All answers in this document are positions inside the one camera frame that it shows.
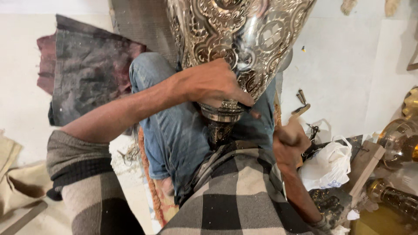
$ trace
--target white floor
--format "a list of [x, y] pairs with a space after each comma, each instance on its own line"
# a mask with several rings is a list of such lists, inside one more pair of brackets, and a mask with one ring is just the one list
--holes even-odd
[[[322, 141], [382, 130], [400, 115], [403, 97], [418, 84], [418, 72], [406, 71], [417, 47], [418, 0], [401, 0], [391, 18], [384, 15], [385, 0], [358, 1], [344, 16], [341, 0], [318, 0], [284, 72], [282, 120], [300, 107], [295, 95], [302, 88], [312, 105], [302, 118], [322, 123]], [[0, 0], [0, 129], [24, 146], [17, 166], [44, 160], [54, 129], [47, 119], [51, 97], [36, 86], [36, 39], [54, 33], [55, 13], [112, 31], [107, 0]], [[123, 137], [112, 143], [113, 156], [129, 144]], [[124, 171], [119, 177], [133, 212], [151, 234], [143, 184], [133, 173], [139, 174]], [[29, 233], [71, 234], [65, 206], [51, 203], [18, 234]]]
[[[55, 32], [55, 13], [113, 31], [107, 0], [0, 1], [0, 129], [23, 146], [14, 166], [46, 159], [46, 144], [54, 130], [48, 123], [51, 96], [36, 86], [41, 53], [36, 39]], [[126, 136], [111, 143], [112, 157], [131, 144]], [[118, 165], [118, 177], [131, 210], [147, 234], [153, 234], [141, 172]], [[18, 232], [71, 234], [65, 205], [47, 200], [49, 207]]]
[[384, 3], [358, 0], [344, 16], [341, 1], [318, 0], [283, 73], [284, 123], [301, 106], [299, 88], [312, 105], [302, 121], [320, 125], [323, 142], [381, 131], [400, 116], [403, 98], [418, 85], [418, 72], [406, 71], [417, 47], [418, 1], [401, 0], [390, 18]]

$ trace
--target knee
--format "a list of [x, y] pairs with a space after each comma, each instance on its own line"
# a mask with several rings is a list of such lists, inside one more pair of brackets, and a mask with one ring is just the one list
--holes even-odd
[[170, 70], [169, 62], [156, 52], [141, 53], [129, 67], [129, 77], [134, 93], [161, 82], [163, 71]]
[[143, 70], [150, 71], [157, 69], [159, 65], [168, 63], [167, 60], [157, 52], [144, 52], [137, 56], [129, 68], [130, 72], [136, 70], [141, 72]]

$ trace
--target man's right hand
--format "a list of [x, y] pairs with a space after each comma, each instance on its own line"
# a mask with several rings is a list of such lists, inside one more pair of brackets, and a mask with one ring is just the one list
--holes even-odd
[[254, 105], [254, 99], [239, 87], [237, 76], [222, 58], [185, 69], [174, 77], [187, 101], [220, 107], [224, 99], [234, 99], [247, 106]]
[[311, 146], [297, 119], [286, 126], [276, 126], [273, 133], [273, 153], [280, 171], [295, 173], [301, 154]]

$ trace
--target brass vase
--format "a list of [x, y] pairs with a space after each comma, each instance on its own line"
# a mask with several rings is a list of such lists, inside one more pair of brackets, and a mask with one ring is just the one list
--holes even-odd
[[[171, 32], [183, 69], [224, 58], [255, 101], [274, 78], [316, 0], [167, 0]], [[244, 109], [200, 104], [210, 141], [228, 137]]]

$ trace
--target man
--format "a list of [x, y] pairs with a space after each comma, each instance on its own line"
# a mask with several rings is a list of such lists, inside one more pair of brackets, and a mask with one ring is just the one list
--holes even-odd
[[[49, 139], [47, 164], [54, 188], [48, 195], [64, 200], [74, 234], [143, 234], [108, 150], [111, 140], [138, 122], [144, 129], [150, 177], [173, 188], [181, 206], [160, 234], [327, 231], [296, 171], [309, 139], [299, 126], [298, 143], [287, 146], [278, 138], [282, 129], [274, 131], [275, 81], [254, 104], [223, 59], [175, 73], [156, 53], [136, 58], [130, 79], [133, 95], [85, 114]], [[244, 114], [232, 130], [234, 141], [213, 152], [192, 102], [220, 106], [224, 99], [254, 106], [261, 118]], [[279, 170], [289, 202], [282, 194]]]

